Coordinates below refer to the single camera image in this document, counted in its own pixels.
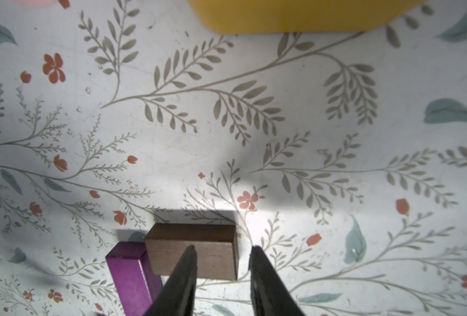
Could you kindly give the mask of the brown wooden block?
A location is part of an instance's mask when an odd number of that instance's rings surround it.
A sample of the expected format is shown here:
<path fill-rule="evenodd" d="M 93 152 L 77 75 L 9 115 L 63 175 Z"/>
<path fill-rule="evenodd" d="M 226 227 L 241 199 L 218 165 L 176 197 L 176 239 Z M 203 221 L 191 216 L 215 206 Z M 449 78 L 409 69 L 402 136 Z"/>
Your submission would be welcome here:
<path fill-rule="evenodd" d="M 234 225 L 155 224 L 145 236 L 153 272 L 169 276 L 186 248 L 197 253 L 197 277 L 237 280 L 239 251 Z"/>

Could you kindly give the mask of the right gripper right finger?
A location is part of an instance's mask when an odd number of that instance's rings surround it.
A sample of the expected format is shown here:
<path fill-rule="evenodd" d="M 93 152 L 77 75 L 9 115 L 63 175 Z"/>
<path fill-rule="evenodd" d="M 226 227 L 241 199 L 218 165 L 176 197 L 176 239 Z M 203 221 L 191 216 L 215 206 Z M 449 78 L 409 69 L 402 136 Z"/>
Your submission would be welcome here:
<path fill-rule="evenodd" d="M 304 316 L 260 246 L 249 258 L 250 297 L 257 316 Z"/>

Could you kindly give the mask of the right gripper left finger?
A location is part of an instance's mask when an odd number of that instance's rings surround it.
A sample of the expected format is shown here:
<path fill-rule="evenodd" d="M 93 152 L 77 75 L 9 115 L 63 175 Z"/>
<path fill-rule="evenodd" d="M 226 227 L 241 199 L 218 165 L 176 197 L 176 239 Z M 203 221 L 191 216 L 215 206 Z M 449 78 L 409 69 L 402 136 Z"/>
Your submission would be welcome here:
<path fill-rule="evenodd" d="M 189 246 L 172 271 L 162 292 L 144 316 L 193 315 L 197 270 L 195 246 Z"/>

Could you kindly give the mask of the purple wooden block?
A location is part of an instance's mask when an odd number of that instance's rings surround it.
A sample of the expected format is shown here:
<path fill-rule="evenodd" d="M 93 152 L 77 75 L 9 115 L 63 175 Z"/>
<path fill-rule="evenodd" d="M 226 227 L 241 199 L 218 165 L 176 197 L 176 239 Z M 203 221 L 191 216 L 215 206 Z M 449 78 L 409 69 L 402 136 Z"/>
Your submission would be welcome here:
<path fill-rule="evenodd" d="M 161 276 L 149 262 L 140 242 L 119 242 L 106 256 L 106 262 L 126 316 L 142 316 L 162 292 Z"/>

